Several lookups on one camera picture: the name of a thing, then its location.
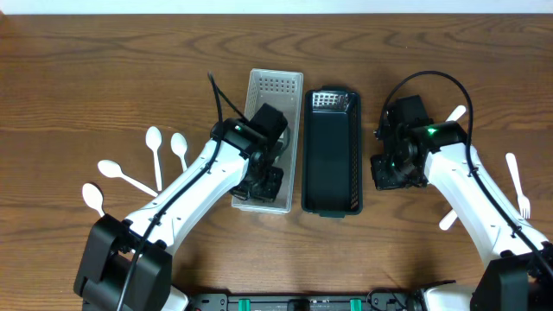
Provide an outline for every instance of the wood grain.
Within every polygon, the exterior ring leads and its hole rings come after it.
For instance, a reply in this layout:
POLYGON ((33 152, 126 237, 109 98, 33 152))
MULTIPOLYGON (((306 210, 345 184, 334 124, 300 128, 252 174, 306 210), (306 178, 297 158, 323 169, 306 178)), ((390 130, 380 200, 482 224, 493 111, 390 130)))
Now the wood grain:
MULTIPOLYGON (((449 207, 435 188, 377 192, 372 183, 379 107, 419 70, 465 84, 486 168, 516 202, 504 155, 517 155, 531 223, 553 238, 549 16, 8 16, 0 23, 0 309, 78 310, 73 280, 98 217, 80 197, 82 184, 97 182, 105 210, 119 219, 149 199, 101 176, 96 163, 112 159, 153 187, 144 135, 155 124, 167 142, 169 184, 180 173, 170 135, 185 134, 191 162, 216 120, 207 72, 243 108, 252 68, 302 72, 306 91, 333 84, 360 93, 364 211, 345 219, 302 212, 301 134, 292 212, 243 213, 224 197, 175 257, 174 281, 185 291, 476 284, 480 258, 461 224, 438 228, 449 207)), ((464 103, 437 77, 399 95, 416 93, 435 120, 464 103)))

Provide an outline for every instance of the white wall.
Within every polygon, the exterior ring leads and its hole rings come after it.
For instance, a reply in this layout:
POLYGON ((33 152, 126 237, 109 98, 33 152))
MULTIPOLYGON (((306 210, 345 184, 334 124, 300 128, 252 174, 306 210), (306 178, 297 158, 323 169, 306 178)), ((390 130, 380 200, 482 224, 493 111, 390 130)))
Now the white wall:
POLYGON ((0 0, 5 14, 553 13, 553 0, 0 0))

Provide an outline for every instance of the plastic cutlery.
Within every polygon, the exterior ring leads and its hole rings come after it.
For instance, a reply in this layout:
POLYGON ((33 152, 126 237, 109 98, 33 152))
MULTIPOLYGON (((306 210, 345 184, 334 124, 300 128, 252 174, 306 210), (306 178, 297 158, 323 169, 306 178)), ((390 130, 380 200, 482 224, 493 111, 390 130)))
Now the plastic cutlery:
POLYGON ((453 110, 453 112, 451 112, 449 117, 446 119, 446 122, 447 121, 457 121, 462 115, 465 114, 466 111, 467 111, 467 107, 465 107, 464 105, 458 105, 453 110))
POLYGON ((457 213, 454 210, 449 211, 449 213, 440 220, 440 229, 446 231, 451 227, 451 225, 457 219, 457 213))
POLYGON ((512 182, 515 184, 515 190, 517 190, 517 200, 518 200, 518 209, 520 210, 520 215, 524 219, 530 218, 530 200, 522 194, 522 187, 520 186, 520 177, 518 175, 518 165, 517 158, 514 154, 509 152, 505 155, 507 160, 507 166, 509 167, 509 172, 511 172, 512 182))
POLYGON ((150 189, 148 186, 142 184, 142 182, 135 181, 132 178, 130 178, 129 176, 123 174, 123 171, 121 170, 121 167, 119 166, 119 164, 115 163, 114 161, 102 160, 102 161, 98 162, 98 169, 99 169, 100 173, 102 173, 105 177, 109 177, 109 178, 120 177, 120 178, 123 178, 124 180, 128 181, 132 186, 137 187, 138 189, 144 191, 145 193, 147 193, 151 196, 154 196, 154 197, 157 196, 156 191, 154 191, 154 190, 150 189))
POLYGON ((184 160, 184 154, 187 153, 187 149, 188 144, 184 136, 181 133, 173 134, 171 137, 171 150, 173 150, 173 153, 181 159, 183 172, 187 170, 187 163, 184 160))
POLYGON ((152 149, 154 153, 157 191, 162 191, 162 169, 160 168, 159 156, 157 154, 159 146, 162 145, 162 133, 155 126, 150 127, 146 132, 146 145, 148 148, 152 149))
POLYGON ((100 217, 104 217, 104 209, 102 203, 104 202, 104 196, 98 187, 91 183, 83 185, 83 199, 88 207, 95 209, 100 214, 100 217))

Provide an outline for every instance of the white plastic spoon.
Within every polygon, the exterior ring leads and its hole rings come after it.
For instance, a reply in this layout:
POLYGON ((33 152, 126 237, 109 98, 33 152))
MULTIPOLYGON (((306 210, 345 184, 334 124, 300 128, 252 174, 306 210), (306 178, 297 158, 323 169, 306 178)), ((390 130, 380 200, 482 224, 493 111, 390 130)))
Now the white plastic spoon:
POLYGON ((104 209, 102 209, 102 203, 104 202, 104 196, 98 187, 91 183, 83 185, 83 199, 88 207, 95 209, 100 214, 100 217, 104 217, 104 209))
POLYGON ((183 172, 187 170, 187 163, 184 160, 184 154, 187 153, 187 149, 188 144, 184 136, 181 133, 173 134, 171 137, 171 150, 181 159, 183 172))
POLYGON ((466 111, 467 111, 467 107, 465 107, 464 105, 458 105, 457 107, 455 107, 455 109, 451 112, 449 117, 446 119, 446 122, 457 121, 460 117, 462 117, 462 115, 465 114, 466 111))
POLYGON ((157 155, 157 150, 162 145, 162 133, 155 126, 150 127, 146 132, 146 145, 154 153, 157 191, 162 191, 162 169, 159 166, 159 156, 157 155))
POLYGON ((98 169, 100 170, 100 173, 102 173, 105 177, 109 178, 115 178, 120 177, 124 180, 128 181, 132 186, 137 187, 138 189, 144 191, 145 193, 156 197, 157 192, 150 189, 148 186, 142 184, 140 181, 135 181, 129 176, 123 174, 123 171, 121 170, 121 167, 119 164, 115 163, 111 160, 102 160, 98 162, 98 169))

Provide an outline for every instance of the fork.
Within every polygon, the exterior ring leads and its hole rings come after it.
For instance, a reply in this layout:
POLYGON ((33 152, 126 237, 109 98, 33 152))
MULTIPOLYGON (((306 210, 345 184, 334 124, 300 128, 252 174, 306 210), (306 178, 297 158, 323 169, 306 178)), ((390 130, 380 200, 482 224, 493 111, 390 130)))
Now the fork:
POLYGON ((515 155, 509 152, 505 155, 507 160, 507 166, 509 167, 509 172, 511 172, 512 182, 515 184, 515 190, 517 190, 517 200, 518 200, 518 209, 520 210, 520 215, 524 219, 530 218, 530 200, 522 194, 522 187, 520 186, 520 177, 518 176, 518 165, 517 158, 515 155))

